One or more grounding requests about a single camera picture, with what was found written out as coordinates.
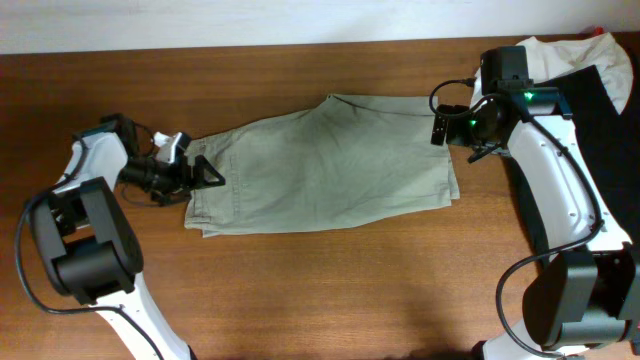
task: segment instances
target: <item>folded cloth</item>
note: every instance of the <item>folded cloth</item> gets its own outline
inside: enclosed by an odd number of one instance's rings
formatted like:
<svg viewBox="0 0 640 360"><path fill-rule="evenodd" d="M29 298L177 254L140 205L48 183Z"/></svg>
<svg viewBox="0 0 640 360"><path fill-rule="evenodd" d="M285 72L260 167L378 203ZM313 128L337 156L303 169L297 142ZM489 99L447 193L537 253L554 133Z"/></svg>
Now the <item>folded cloth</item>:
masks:
<svg viewBox="0 0 640 360"><path fill-rule="evenodd" d="M194 140L227 185L192 193L203 236L350 228L451 205L449 149L431 145L425 97L330 95L312 110Z"/></svg>
<svg viewBox="0 0 640 360"><path fill-rule="evenodd" d="M565 40L545 43L530 37L518 43L527 49L529 78L540 83L559 76L574 73L595 65L602 84L616 108L622 113L633 85L631 60L624 49L609 33L586 40ZM476 83L471 105L482 97L480 70L476 73Z"/></svg>

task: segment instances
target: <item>white wall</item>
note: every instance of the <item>white wall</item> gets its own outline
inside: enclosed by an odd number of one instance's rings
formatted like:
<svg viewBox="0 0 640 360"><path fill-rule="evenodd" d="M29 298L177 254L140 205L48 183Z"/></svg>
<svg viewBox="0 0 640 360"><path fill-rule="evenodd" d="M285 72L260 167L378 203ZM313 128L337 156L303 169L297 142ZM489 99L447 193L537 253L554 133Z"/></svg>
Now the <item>white wall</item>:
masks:
<svg viewBox="0 0 640 360"><path fill-rule="evenodd" d="M0 53L640 30L639 0L2 0Z"/></svg>

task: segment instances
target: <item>cloth fold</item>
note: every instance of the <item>cloth fold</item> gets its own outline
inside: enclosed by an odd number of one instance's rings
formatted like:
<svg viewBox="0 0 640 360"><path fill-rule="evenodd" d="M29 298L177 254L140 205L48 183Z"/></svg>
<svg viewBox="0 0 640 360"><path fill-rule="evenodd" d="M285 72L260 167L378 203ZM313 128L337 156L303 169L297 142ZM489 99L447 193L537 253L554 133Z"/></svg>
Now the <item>cloth fold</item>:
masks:
<svg viewBox="0 0 640 360"><path fill-rule="evenodd" d="M194 140L227 178L196 190L185 227L203 236L350 228L451 205L446 146L426 97L330 95L315 109Z"/></svg>

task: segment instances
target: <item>wooden table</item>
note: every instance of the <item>wooden table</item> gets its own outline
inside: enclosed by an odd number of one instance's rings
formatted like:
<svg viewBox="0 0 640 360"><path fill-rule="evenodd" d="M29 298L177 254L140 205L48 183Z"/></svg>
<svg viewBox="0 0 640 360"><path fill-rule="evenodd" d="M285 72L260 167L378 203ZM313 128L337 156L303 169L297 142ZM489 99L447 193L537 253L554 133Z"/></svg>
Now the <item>wooden table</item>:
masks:
<svg viewBox="0 0 640 360"><path fill-rule="evenodd" d="M116 51L0 57L0 358L126 359L97 315L41 313L19 286L12 235L23 201L57 180L73 132L122 112L154 130L198 138L319 104L328 93L427 95L472 76L480 54L522 37L361 44ZM640 34L619 42L640 50ZM468 103L445 89L441 102ZM530 254L504 164L451 148L462 198L452 207L355 229L201 238L184 205L121 205L140 239L145 278L173 329L200 359L381 359L467 350L502 332L494 291ZM132 196L143 199L142 193ZM44 277L42 299L71 307ZM529 267L504 294L520 315ZM631 359L628 344L588 359Z"/></svg>

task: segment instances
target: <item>black fabric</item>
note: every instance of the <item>black fabric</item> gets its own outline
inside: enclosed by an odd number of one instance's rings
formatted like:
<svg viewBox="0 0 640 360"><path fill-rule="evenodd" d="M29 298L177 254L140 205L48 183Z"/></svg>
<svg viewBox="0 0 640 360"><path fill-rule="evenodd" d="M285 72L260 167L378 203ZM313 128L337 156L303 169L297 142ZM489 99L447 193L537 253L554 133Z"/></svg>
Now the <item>black fabric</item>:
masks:
<svg viewBox="0 0 640 360"><path fill-rule="evenodd" d="M595 66L536 86L553 86L573 111L578 146L613 217L640 241L640 91L635 76L618 115Z"/></svg>

